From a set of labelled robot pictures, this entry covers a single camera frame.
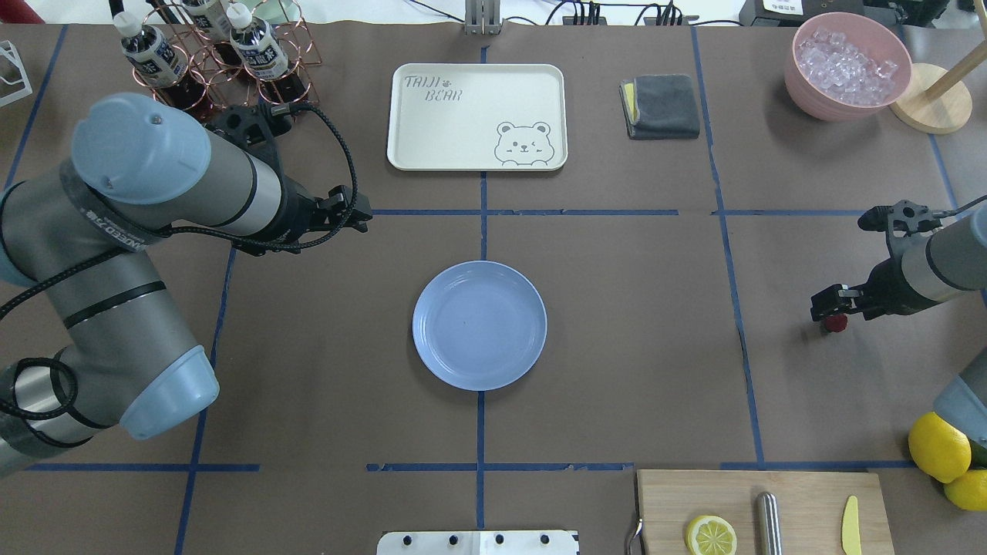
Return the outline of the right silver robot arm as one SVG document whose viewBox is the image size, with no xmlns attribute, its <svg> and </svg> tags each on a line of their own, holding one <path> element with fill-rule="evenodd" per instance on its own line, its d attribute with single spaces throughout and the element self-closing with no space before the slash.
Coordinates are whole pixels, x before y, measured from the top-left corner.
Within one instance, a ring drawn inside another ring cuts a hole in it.
<svg viewBox="0 0 987 555">
<path fill-rule="evenodd" d="M 985 292 L 985 218 L 977 212 L 944 228 L 906 236 L 891 233 L 885 259 L 861 284 L 837 282 L 810 298 L 814 322 L 857 314 L 867 321 L 913 317 L 969 304 Z M 985 348 L 942 387 L 933 410 L 981 447 L 986 439 Z"/>
</svg>

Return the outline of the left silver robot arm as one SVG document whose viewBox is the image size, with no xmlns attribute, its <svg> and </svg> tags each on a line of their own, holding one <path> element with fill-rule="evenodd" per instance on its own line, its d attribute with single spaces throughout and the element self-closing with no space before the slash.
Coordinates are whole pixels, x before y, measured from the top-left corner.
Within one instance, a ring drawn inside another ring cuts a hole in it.
<svg viewBox="0 0 987 555">
<path fill-rule="evenodd" d="M 2 475 L 121 426 L 155 438 L 204 411 L 219 385 L 147 248 L 178 234 L 244 253 L 297 254 L 372 218 L 356 175 L 317 197 L 275 137 L 307 102 L 232 106 L 202 123 L 137 92 L 96 102 L 70 158 L 2 193 L 2 278 L 46 294 L 71 343 L 2 372 Z"/>
</svg>

